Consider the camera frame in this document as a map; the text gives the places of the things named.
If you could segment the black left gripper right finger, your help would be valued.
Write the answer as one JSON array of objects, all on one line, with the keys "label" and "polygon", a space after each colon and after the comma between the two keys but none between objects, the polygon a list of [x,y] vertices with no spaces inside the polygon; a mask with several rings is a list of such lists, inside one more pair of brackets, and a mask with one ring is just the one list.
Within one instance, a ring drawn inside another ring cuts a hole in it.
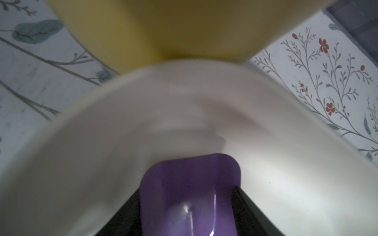
[{"label": "black left gripper right finger", "polygon": [[237,186],[232,191],[232,209],[238,236],[284,236]]}]

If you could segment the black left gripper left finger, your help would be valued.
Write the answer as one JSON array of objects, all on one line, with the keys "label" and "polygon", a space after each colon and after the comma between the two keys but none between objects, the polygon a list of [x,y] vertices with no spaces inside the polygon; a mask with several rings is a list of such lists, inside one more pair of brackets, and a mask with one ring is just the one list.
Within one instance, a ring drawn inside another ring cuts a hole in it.
[{"label": "black left gripper left finger", "polygon": [[141,236],[139,189],[95,236]]}]

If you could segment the purple square shovel pink handle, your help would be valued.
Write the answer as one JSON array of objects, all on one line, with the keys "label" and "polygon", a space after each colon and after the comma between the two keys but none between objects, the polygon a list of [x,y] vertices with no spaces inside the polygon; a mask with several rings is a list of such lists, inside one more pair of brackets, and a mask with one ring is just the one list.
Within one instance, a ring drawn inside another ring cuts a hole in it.
[{"label": "purple square shovel pink handle", "polygon": [[241,170],[216,153],[152,166],[140,188],[144,236],[236,236],[232,192]]}]

